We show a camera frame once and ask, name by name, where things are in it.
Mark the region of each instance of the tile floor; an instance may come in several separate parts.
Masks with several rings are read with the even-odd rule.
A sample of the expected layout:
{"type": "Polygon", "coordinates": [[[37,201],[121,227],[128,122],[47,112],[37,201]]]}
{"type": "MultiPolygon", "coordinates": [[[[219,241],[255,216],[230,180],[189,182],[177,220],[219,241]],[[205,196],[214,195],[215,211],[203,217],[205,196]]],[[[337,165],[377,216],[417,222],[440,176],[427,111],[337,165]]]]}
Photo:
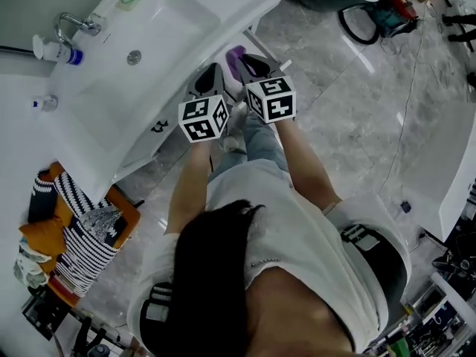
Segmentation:
{"type": "MultiPolygon", "coordinates": [[[[375,45],[349,40],[335,13],[317,13],[294,0],[283,0],[266,15],[257,35],[282,60],[298,92],[300,127],[321,157],[338,193],[378,193],[410,248],[417,226],[399,209],[399,176],[431,137],[443,105],[473,99],[466,85],[469,56],[450,45],[440,23],[443,0],[414,7],[422,24],[410,34],[375,45]]],[[[350,21],[370,33],[368,19],[353,12],[350,21]]],[[[189,145],[176,129],[157,160],[120,182],[133,199],[146,199],[132,238],[99,276],[80,308],[96,314],[118,332],[127,333],[126,310],[146,245],[163,232],[170,196],[189,145]]],[[[412,298],[441,254],[431,241],[411,252],[414,265],[405,292],[412,298]]]]}

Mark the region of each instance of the white sink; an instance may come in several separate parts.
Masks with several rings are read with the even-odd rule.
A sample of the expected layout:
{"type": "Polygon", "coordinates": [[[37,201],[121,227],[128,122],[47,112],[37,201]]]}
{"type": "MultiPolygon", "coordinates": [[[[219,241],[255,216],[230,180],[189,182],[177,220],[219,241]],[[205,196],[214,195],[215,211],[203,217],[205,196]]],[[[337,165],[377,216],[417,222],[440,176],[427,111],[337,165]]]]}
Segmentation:
{"type": "Polygon", "coordinates": [[[93,201],[138,143],[155,142],[155,152],[164,141],[150,129],[167,105],[176,111],[170,104],[181,100],[193,72],[280,0],[140,0],[131,11],[118,1],[94,10],[106,20],[97,36],[76,33],[83,63],[55,67],[49,93],[58,96],[58,109],[40,115],[56,157],[93,201]],[[141,54],[136,65],[127,62],[131,51],[141,54]]]}

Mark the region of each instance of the faucet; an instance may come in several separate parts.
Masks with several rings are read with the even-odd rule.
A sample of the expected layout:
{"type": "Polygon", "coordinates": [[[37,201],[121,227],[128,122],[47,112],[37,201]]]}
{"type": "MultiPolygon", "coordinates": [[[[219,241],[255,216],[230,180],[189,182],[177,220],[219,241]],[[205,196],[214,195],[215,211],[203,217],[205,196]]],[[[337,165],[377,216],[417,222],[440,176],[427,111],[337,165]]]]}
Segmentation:
{"type": "Polygon", "coordinates": [[[58,40],[70,48],[74,47],[74,43],[68,36],[65,35],[63,29],[61,28],[62,20],[66,20],[75,24],[78,29],[87,33],[89,36],[96,36],[99,32],[101,32],[101,26],[96,22],[83,21],[82,19],[79,19],[68,12],[60,13],[55,19],[54,32],[57,35],[58,40]]]}

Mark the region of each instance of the long hair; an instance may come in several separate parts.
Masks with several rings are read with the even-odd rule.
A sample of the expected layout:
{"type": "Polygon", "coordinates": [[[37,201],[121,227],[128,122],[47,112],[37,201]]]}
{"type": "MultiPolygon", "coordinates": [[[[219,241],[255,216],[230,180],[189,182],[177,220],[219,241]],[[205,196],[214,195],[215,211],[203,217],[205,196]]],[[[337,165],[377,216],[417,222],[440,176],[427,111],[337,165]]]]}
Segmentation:
{"type": "Polygon", "coordinates": [[[261,207],[239,200],[185,226],[176,246],[166,356],[245,355],[245,253],[261,207]]]}

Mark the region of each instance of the cube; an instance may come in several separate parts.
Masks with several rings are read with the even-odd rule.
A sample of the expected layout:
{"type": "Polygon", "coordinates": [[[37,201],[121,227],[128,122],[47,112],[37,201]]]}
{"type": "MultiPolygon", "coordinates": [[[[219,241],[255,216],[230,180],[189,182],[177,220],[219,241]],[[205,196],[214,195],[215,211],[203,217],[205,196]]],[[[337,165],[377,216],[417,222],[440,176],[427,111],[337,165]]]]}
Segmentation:
{"type": "Polygon", "coordinates": [[[296,116],[296,90],[291,77],[277,77],[246,85],[249,107],[265,122],[296,116]]]}
{"type": "Polygon", "coordinates": [[[217,139],[229,114],[222,95],[200,98],[178,105],[178,124],[190,143],[217,139]]]}

